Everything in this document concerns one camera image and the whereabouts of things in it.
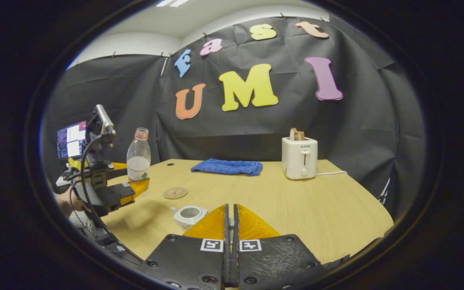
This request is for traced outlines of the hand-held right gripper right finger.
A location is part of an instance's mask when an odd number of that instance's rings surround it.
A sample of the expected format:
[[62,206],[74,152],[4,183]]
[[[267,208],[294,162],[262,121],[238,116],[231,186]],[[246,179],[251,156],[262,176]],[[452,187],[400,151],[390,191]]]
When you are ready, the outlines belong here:
[[239,290],[298,290],[326,273],[297,235],[240,239],[245,220],[234,205],[232,268]]

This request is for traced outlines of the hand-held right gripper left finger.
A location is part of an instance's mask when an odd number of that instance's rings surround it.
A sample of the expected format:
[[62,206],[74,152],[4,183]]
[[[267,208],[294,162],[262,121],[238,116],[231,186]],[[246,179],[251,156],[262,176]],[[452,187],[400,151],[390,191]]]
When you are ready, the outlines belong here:
[[229,205],[209,213],[193,228],[196,237],[168,234],[140,265],[140,272],[180,290],[224,290],[230,286]]

